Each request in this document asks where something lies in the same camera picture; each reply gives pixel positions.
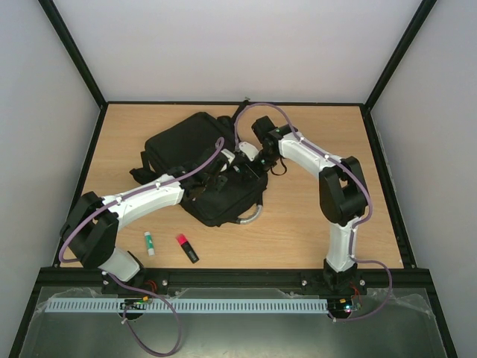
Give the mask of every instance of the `gray wall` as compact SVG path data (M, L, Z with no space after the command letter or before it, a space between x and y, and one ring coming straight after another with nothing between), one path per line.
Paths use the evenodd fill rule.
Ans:
M0 11L0 357L51 265L98 108L38 1Z
M373 111L420 266L477 352L477 2L438 1Z
M55 0L108 100L366 100L420 0Z

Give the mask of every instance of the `wooden table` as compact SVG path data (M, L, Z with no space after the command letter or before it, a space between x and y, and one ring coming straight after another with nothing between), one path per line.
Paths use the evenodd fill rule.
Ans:
M312 142L341 157L357 157L374 203L373 218L358 230L356 256L402 268L397 242L358 107L284 106L294 126ZM111 104L92 159L83 192L108 195L138 184L129 171L139 168L145 141L193 113L232 115L236 106L178 104ZM241 119L239 133L257 148L250 126L268 115L284 125L281 115L254 107ZM318 182L297 164L288 173L269 175L264 212L249 225L206 227L179 205L142 217L120 231L116 245L131 251L145 267L207 269L321 269L329 246L329 223L320 211ZM156 255L149 257L144 232L150 231ZM184 233L200 261L189 261L175 237Z

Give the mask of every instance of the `black bag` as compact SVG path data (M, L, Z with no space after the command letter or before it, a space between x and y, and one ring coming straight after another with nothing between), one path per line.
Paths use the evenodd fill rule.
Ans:
M134 179L145 184L165 174L169 169L188 163L197 163L205 150L214 146L219 137L225 139L224 148L233 152L235 148L233 123L243 110L243 103L230 118L215 119L205 112L199 112L153 136L145 143L141 153L142 168L130 173ZM207 188L196 200L182 201L180 205L197 220L207 226L221 226L225 222L237 222L240 215L254 204L262 204L262 193L267 189L268 176L245 178L235 170L223 174L227 182L220 191Z

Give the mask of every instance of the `purple cable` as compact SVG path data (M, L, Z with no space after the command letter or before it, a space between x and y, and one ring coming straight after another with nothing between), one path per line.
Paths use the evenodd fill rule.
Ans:
M243 116L243 114L247 110L249 110L252 107L258 107L258 106L272 107L275 110L278 110L283 115L285 120L287 121L288 126L290 127L291 132L293 133L295 138L297 138L300 141L300 143L302 143L308 149L310 149L314 153L318 154L320 157L329 160L331 163L335 164L338 168L340 168L343 172L345 172L348 175L348 177L350 177L356 183L356 186L361 190L364 197L366 198L366 202L367 202L367 205L368 205L367 215L364 218L361 218L360 220L355 222L351 226L350 245L348 247L348 254L351 257L351 260L353 260L355 263L374 263L374 264L382 266L384 268L384 270L386 270L386 273L388 274L388 278L389 278L388 293L387 293L384 301L379 305L379 307L376 308L373 312L370 312L366 315L360 315L359 317L353 317L353 318L334 318L330 313L329 316L331 318L333 318L333 321L358 321L360 319L367 318L367 317L370 317L372 315L375 315L376 313L378 313L378 311L380 311L386 305L386 303L389 301L389 299L391 297L391 291L393 289L393 278L391 276L391 271L389 271L389 268L384 263L382 263L380 261L377 261L377 260L357 260L353 255L353 243L354 243L354 239L355 239L356 228L358 227L358 225L363 224L363 223L367 222L369 219L371 219L371 216L373 215L373 202L371 201L371 197L370 197L369 192L367 191L364 184L361 181L359 181L359 179L346 166L341 164L341 162L339 162L339 161L335 160L334 158L332 158L331 156L329 156L328 153L325 153L325 152L321 151L320 149L318 149L317 147L315 147L306 138L300 137L298 135L298 133L296 132L295 128L293 127L293 124L291 123L291 120L288 117L288 115L286 114L286 112L284 110L282 110L280 107L278 107L274 104L271 104L271 103L259 102L259 103L249 104L248 106L246 106L246 108L243 109L243 111L240 112L240 114L237 116L237 120L234 124L234 126L235 126L236 149L239 148L239 126L238 126L239 119Z
M166 185L169 185L169 184L172 184L172 183L175 183L176 181L180 181L180 180L183 180L183 179L186 179L194 174L196 174L197 172L201 171L202 169L204 169L206 166L208 166L214 159L215 157L218 156L218 154L221 152L222 148L224 147L224 143L225 143L225 139L223 137L220 137L217 142L215 143L215 152L214 154L212 154L209 159L207 159L205 162L203 162L202 164L200 164L196 169L190 171L189 173L185 173L184 175L182 175L181 177L178 177L178 178L174 178L174 179L170 179L170 180L166 180L164 182L161 183L161 186L166 186ZM130 192L129 194L126 194L122 197L122 201L126 200L126 199L129 199L135 195L138 195L138 194L141 194L143 192L147 192L148 190L151 190L151 189L157 189L156 187L156 181L154 181L153 184L151 185L147 185L147 186L141 186L139 187L137 190L134 190L132 192ZM86 219L84 219L73 231L72 233L69 234L68 238L65 240L65 242L63 243L63 246L61 247L60 249L60 253L58 254L58 258L60 259L60 262L62 263L75 263L77 261L79 261L79 259L65 259L64 255L65 255L65 251L66 251L66 248L68 248L70 242L76 237L76 235L86 226L86 224L88 224L88 222L90 222L91 220L93 220L96 216L98 216L99 214L101 214L102 212L104 212L105 210L108 210L110 207L112 207L113 205L116 205L118 203L117 200L114 200L114 201L111 201L110 203L100 207L99 209L97 209L94 213L92 213L91 215L89 215Z
M136 332L134 332L133 328L131 327L131 325L129 324L129 321L126 318L126 312L131 306L127 306L127 307L124 308L124 312L122 313L122 318L123 318L123 322L127 325L127 328L129 328L129 331L133 334L133 338L137 342L139 347L141 347L144 351L148 352L151 356L169 357L172 354L175 354L179 350L180 340L182 339L182 324L180 323L179 315L177 314L175 308L171 305L171 303L169 301L167 301L163 296L160 296L156 293L150 292L146 289L137 289L136 287L128 286L128 285L122 283L121 280L119 280L114 274L108 273L108 275L111 276L111 278L123 289L129 289L130 291L141 292L141 293L144 293L146 295L150 295L150 296L153 296L155 298L159 298L172 311L172 314L174 314L174 318L177 321L177 341L176 341L175 346L167 353L160 353L160 352L153 351L147 345L145 345L141 341L141 339L139 339Z

